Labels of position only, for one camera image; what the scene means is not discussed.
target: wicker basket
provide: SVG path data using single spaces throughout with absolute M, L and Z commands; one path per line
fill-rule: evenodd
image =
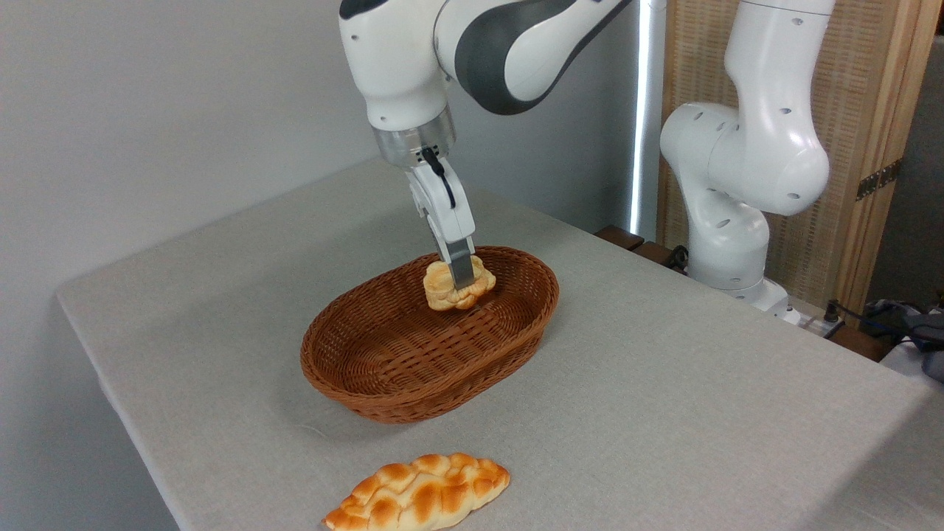
M 497 277 L 470 310 L 434 312 L 418 258 L 335 299 L 315 318 L 301 366 L 325 396 L 388 424 L 451 411 L 525 364 L 557 306 L 554 273 L 526 252 L 480 247 Z

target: braided bread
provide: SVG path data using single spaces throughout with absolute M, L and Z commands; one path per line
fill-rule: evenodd
M 495 287 L 496 279 L 495 275 L 482 264 L 481 258 L 474 254 L 472 255 L 472 274 L 475 282 L 457 290 L 448 264 L 441 261 L 430 264 L 426 268 L 426 277 L 423 278 L 426 301 L 430 308 L 437 312 L 444 312 L 453 308 L 468 310 L 475 306 L 479 297 Z
M 489 459 L 424 455 L 387 465 L 361 481 L 322 523 L 334 531 L 432 531 L 461 522 L 508 487 Z

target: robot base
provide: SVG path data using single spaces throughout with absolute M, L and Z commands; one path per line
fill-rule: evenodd
M 764 278 L 757 284 L 745 289 L 721 289 L 737 300 L 743 300 L 762 312 L 779 317 L 791 324 L 800 323 L 800 312 L 790 306 L 786 290 L 776 282 Z

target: gray tablecloth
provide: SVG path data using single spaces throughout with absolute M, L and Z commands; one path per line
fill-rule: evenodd
M 541 258 L 560 304 L 521 370 L 413 425 L 356 417 L 298 364 L 331 300 L 433 249 L 383 162 L 60 289 L 184 531 L 315 529 L 378 467 L 457 451 L 513 477 L 464 531 L 944 529 L 939 393 L 547 216 L 470 201 L 476 242 Z

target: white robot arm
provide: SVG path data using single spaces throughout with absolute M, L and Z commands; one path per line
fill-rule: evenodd
M 341 35 L 387 162 L 404 168 L 457 287 L 473 282 L 475 222 L 446 156 L 454 78 L 486 110 L 537 105 L 630 0 L 344 0 Z
M 786 292 L 764 278 L 763 212 L 812 205 L 829 177 L 813 127 L 810 85 L 834 0 L 742 0 L 725 67 L 737 110 L 689 103 L 662 131 L 662 151 L 682 188 L 688 274 L 784 317 Z

